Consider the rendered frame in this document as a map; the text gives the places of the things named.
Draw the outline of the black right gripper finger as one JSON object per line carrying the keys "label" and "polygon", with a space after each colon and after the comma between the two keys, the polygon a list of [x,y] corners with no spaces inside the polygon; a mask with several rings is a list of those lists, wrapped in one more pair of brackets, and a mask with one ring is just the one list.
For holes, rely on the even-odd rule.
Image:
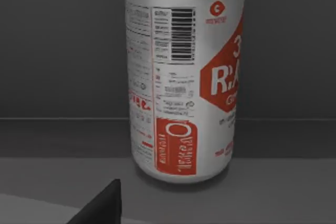
{"label": "black right gripper finger", "polygon": [[121,224],[121,180],[114,179],[66,224]]}

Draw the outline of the red and white can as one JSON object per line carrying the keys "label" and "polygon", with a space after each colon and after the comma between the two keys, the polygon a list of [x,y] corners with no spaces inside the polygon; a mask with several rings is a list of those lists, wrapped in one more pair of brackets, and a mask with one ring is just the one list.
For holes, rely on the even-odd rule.
{"label": "red and white can", "polygon": [[131,151],[190,184],[232,158],[244,0],[125,0]]}

